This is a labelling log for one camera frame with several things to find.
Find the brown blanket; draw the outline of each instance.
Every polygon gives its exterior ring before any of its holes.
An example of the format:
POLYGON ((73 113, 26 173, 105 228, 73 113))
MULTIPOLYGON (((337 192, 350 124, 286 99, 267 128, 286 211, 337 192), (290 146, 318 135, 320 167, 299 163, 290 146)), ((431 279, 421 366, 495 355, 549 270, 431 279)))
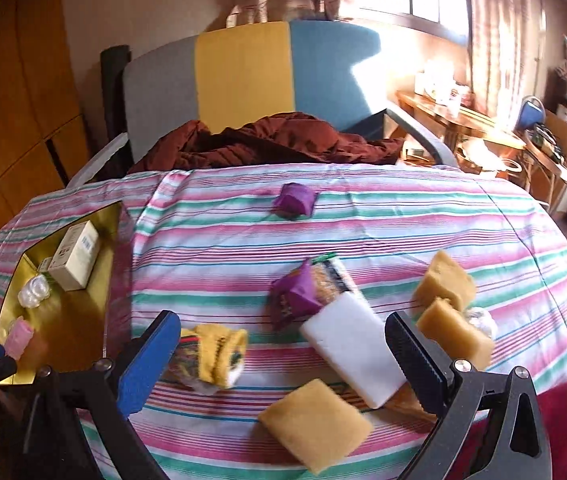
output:
POLYGON ((341 134, 301 112, 264 117, 217 135, 201 121, 188 121, 158 140, 128 173, 288 162, 394 164, 401 144, 397 139, 367 142, 358 135, 341 134))

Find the white sponge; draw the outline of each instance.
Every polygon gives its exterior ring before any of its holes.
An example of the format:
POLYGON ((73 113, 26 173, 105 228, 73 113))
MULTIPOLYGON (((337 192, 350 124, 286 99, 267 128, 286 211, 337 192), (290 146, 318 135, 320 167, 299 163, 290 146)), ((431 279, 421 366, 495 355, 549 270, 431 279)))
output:
POLYGON ((370 408, 384 405, 406 382, 386 345, 383 321, 352 292, 340 294, 300 330, 370 408))

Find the cardboard box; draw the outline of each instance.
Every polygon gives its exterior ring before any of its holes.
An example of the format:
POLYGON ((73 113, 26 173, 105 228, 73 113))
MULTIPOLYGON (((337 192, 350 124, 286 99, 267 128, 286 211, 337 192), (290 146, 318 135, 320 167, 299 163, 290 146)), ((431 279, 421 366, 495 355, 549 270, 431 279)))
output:
POLYGON ((99 234, 90 220, 68 229, 46 269, 66 292, 86 288, 99 253, 99 234))
POLYGON ((35 335, 17 362, 17 373, 1 384, 31 384, 43 365, 59 372, 86 370, 102 357, 115 358, 131 339, 131 266, 134 222, 116 202, 58 229, 22 254, 0 311, 0 344, 14 319, 23 316, 35 335), (23 308, 17 293, 56 253, 66 233, 90 220, 100 250, 85 288, 65 291, 51 283, 50 298, 23 308))

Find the yellow stripe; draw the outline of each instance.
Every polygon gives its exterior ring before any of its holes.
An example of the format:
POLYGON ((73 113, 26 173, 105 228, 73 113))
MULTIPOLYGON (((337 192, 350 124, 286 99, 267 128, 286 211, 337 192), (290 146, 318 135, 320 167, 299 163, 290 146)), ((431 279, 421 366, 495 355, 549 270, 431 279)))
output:
POLYGON ((213 133, 293 111, 288 24, 256 23, 200 34, 195 78, 199 118, 213 133))

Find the gold tray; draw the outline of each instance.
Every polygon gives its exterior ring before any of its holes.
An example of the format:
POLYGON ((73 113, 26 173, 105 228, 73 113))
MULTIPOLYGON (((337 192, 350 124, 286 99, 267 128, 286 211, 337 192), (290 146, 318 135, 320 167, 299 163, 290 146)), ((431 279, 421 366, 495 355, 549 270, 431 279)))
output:
POLYGON ((122 202, 116 202, 55 231, 19 259, 0 311, 0 344, 19 316, 35 335, 17 362, 17 373, 0 384, 31 384, 43 365, 59 372, 84 370, 97 359, 115 356, 130 339, 130 267, 134 225, 122 202), (86 288, 64 292, 51 284, 51 295, 36 308, 24 308, 17 293, 36 276, 43 259, 52 256, 66 231, 90 220, 101 241, 86 288))

